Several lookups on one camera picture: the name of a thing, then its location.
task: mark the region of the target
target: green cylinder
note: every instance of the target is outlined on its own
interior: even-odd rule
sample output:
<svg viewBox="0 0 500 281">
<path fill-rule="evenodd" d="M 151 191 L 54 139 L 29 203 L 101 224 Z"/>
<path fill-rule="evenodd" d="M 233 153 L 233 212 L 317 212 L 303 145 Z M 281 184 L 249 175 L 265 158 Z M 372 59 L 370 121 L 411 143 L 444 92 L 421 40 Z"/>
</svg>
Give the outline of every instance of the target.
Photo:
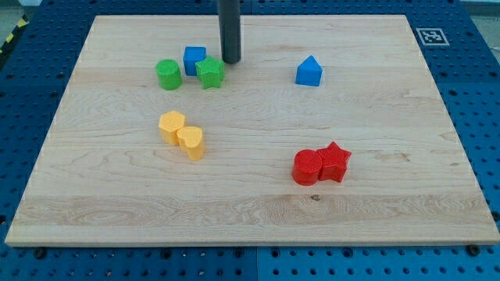
<svg viewBox="0 0 500 281">
<path fill-rule="evenodd" d="M 179 65 L 173 59 L 164 59 L 156 64 L 159 86 L 165 90 L 175 90 L 182 84 Z"/>
</svg>

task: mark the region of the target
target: blue block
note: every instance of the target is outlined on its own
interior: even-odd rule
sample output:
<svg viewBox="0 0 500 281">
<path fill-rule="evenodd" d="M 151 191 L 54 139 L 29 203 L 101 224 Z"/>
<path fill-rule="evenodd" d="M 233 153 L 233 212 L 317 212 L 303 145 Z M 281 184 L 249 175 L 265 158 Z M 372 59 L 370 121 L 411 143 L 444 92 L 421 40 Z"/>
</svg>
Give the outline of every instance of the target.
<svg viewBox="0 0 500 281">
<path fill-rule="evenodd" d="M 187 46 L 184 50 L 184 69 L 186 75 L 196 76 L 196 62 L 201 62 L 206 57 L 205 47 Z"/>
<path fill-rule="evenodd" d="M 320 85 L 323 69 L 320 64 L 310 55 L 297 69 L 295 83 L 299 85 L 316 86 Z"/>
</svg>

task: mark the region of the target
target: red cylinder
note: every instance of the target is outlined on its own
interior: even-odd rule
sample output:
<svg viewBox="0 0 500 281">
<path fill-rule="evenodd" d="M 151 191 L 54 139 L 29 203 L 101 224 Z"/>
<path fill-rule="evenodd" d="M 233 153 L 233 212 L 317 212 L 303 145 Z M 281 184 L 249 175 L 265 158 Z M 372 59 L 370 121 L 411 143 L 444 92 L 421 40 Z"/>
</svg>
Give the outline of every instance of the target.
<svg viewBox="0 0 500 281">
<path fill-rule="evenodd" d="M 314 150 L 305 149 L 295 155 L 291 176 L 298 184 L 310 186 L 318 181 L 322 168 L 323 159 L 321 156 Z"/>
</svg>

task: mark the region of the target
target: green star block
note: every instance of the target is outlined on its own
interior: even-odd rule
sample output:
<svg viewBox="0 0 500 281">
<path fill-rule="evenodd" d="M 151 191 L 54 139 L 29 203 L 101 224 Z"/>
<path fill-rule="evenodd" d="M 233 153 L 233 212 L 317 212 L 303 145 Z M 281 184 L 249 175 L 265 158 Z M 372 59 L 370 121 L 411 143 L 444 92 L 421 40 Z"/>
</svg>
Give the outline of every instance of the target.
<svg viewBox="0 0 500 281">
<path fill-rule="evenodd" d="M 220 81 L 224 79 L 224 62 L 207 56 L 201 62 L 196 62 L 196 74 L 202 82 L 203 89 L 220 87 Z"/>
<path fill-rule="evenodd" d="M 182 84 L 179 65 L 173 59 L 164 59 L 156 64 L 159 85 L 165 90 L 175 90 Z"/>
</svg>

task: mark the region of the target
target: blue pegboard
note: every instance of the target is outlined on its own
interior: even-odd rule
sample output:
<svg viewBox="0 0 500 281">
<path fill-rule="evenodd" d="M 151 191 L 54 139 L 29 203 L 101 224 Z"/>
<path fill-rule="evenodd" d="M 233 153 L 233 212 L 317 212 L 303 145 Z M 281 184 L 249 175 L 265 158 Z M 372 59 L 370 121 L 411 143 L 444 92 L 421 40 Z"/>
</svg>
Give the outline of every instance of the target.
<svg viewBox="0 0 500 281">
<path fill-rule="evenodd" d="M 215 13 L 215 0 L 42 2 L 0 72 L 0 280 L 500 279 L 498 245 L 480 247 L 477 256 L 465 247 L 40 250 L 6 246 L 7 229 L 95 15 Z M 241 1 L 241 13 L 405 14 L 480 187 L 499 216 L 500 66 L 459 2 L 254 0 Z M 424 44 L 419 28 L 441 29 L 448 45 Z"/>
</svg>

